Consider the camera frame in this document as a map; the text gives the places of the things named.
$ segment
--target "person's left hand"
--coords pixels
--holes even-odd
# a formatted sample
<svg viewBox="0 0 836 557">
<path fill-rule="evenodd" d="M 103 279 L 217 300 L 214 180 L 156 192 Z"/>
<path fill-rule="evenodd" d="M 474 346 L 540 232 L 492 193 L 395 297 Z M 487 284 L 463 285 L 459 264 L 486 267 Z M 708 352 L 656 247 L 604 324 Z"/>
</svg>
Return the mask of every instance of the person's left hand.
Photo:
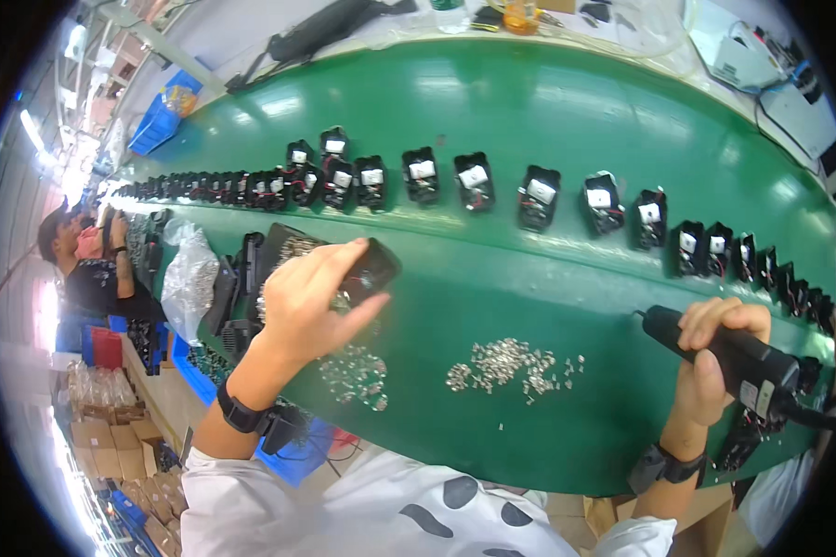
<svg viewBox="0 0 836 557">
<path fill-rule="evenodd" d="M 674 408 L 704 427 L 721 419 L 734 397 L 725 392 L 725 378 L 715 355 L 706 350 L 715 330 L 746 329 L 762 342 L 771 334 L 771 314 L 765 306 L 745 306 L 738 298 L 711 298 L 691 304 L 679 321 L 681 350 L 699 350 L 693 364 L 682 361 L 675 387 Z"/>
</svg>

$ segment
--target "plastic bottle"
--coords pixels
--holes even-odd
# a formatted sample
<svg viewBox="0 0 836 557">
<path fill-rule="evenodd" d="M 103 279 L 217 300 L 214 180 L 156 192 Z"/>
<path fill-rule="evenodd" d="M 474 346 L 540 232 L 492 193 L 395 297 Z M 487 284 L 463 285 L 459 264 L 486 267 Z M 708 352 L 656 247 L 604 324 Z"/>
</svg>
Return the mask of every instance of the plastic bottle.
<svg viewBox="0 0 836 557">
<path fill-rule="evenodd" d="M 470 25 L 464 0 L 431 0 L 437 28 L 450 35 L 465 31 Z"/>
</svg>

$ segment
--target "hand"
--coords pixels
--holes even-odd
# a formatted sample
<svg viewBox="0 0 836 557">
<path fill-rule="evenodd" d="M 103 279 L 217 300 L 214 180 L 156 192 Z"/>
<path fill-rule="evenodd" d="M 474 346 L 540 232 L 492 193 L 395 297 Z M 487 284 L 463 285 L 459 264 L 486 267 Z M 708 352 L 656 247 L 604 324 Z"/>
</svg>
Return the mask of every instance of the hand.
<svg viewBox="0 0 836 557">
<path fill-rule="evenodd" d="M 771 336 L 771 314 L 765 306 L 745 306 L 737 298 L 711 298 L 691 304 L 679 321 L 682 350 L 699 350 L 693 364 L 681 362 L 675 387 L 674 411 L 689 420 L 709 427 L 721 419 L 734 397 L 725 392 L 725 378 L 715 355 L 705 350 L 715 330 L 746 329 L 762 342 Z"/>
<path fill-rule="evenodd" d="M 263 379 L 283 386 L 304 365 L 342 347 L 378 315 L 390 299 L 387 293 L 368 298 L 345 316 L 329 307 L 346 272 L 367 247 L 365 238 L 321 246 L 269 276 L 263 289 L 266 326 L 246 354 L 263 363 L 262 373 L 273 372 L 274 377 Z"/>
<path fill-rule="evenodd" d="M 118 211 L 111 218 L 111 247 L 113 249 L 126 245 L 127 229 L 129 227 L 127 219 L 124 218 L 124 213 Z"/>
</svg>

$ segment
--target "green conveyor belt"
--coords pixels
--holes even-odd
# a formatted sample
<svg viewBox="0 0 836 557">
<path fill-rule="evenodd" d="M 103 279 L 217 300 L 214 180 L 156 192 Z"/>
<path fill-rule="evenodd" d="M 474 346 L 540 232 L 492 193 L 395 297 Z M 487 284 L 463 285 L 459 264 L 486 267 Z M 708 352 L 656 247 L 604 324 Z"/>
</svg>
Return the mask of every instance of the green conveyor belt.
<svg viewBox="0 0 836 557">
<path fill-rule="evenodd" d="M 683 309 L 710 296 L 768 305 L 772 344 L 829 366 L 815 393 L 832 384 L 832 340 L 788 317 L 766 292 L 732 280 L 721 287 L 717 278 L 673 278 L 666 251 L 633 250 L 626 229 L 603 238 L 591 233 L 580 186 L 606 169 L 625 188 L 623 204 L 661 186 L 671 227 L 720 220 L 736 233 L 755 232 L 759 248 L 777 245 L 779 261 L 792 260 L 797 277 L 836 294 L 836 209 L 806 171 L 732 110 L 620 61 L 475 40 L 342 55 L 208 105 L 126 175 L 269 169 L 283 163 L 288 142 L 302 137 L 315 148 L 332 125 L 352 139 L 351 158 L 383 157 L 389 212 L 339 213 L 320 203 L 292 203 L 280 215 L 165 202 L 127 207 L 172 206 L 204 228 L 217 253 L 234 254 L 245 233 L 265 233 L 273 222 L 330 241 L 376 236 L 397 253 L 403 274 L 369 345 L 390 370 L 390 405 L 382 413 L 343 406 L 311 366 L 284 395 L 323 419 L 482 479 L 566 493 L 627 492 L 628 470 L 669 413 L 679 363 L 630 315 L 653 304 Z M 433 146 L 444 187 L 439 205 L 427 208 L 407 199 L 400 175 L 402 151 L 423 145 Z M 466 211 L 449 177 L 452 159 L 475 150 L 492 165 L 497 206 L 490 214 Z M 516 188 L 528 164 L 563 176 L 546 233 L 517 228 Z M 173 255 L 167 250 L 165 265 Z M 491 395 L 444 385 L 454 363 L 470 362 L 474 342 L 505 337 L 554 351 L 553 371 L 583 355 L 585 372 L 572 376 L 573 389 L 537 396 L 532 406 L 521 378 Z M 711 430 L 713 458 L 734 408 Z M 721 481 L 782 462 L 814 436 L 790 424 Z"/>
</svg>

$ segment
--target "worker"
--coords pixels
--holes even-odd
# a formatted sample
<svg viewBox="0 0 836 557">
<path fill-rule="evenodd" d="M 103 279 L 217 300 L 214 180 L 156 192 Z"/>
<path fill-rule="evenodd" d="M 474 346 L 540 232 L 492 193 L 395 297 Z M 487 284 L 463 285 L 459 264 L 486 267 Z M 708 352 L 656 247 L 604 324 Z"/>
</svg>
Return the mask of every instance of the worker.
<svg viewBox="0 0 836 557">
<path fill-rule="evenodd" d="M 340 348 L 375 318 L 390 298 L 386 293 L 345 316 L 329 309 L 366 246 L 364 239 L 323 246 L 270 275 L 266 327 L 221 387 L 229 404 L 246 414 L 267 409 L 304 365 Z M 681 319 L 679 345 L 699 354 L 694 364 L 680 365 L 675 402 L 659 439 L 661 449 L 681 462 L 703 454 L 707 430 L 732 400 L 718 361 L 705 350 L 719 325 L 747 329 L 768 342 L 769 310 L 713 298 L 692 304 Z M 550 526 L 538 497 L 486 488 L 446 466 L 379 447 L 364 451 L 317 504 L 297 508 L 267 467 L 251 460 L 258 435 L 242 433 L 242 415 L 235 414 L 226 415 L 215 401 L 192 438 L 183 474 L 189 509 L 181 518 L 183 554 L 189 557 L 577 555 Z M 638 497 L 634 518 L 606 533 L 596 554 L 666 555 L 698 474 L 652 484 Z"/>
<path fill-rule="evenodd" d="M 79 216 L 67 211 L 67 201 L 47 215 L 37 231 L 41 257 L 65 276 L 68 301 L 97 314 L 163 322 L 161 306 L 134 276 L 126 248 L 127 221 L 117 212 L 111 220 L 115 260 L 81 258 Z"/>
</svg>

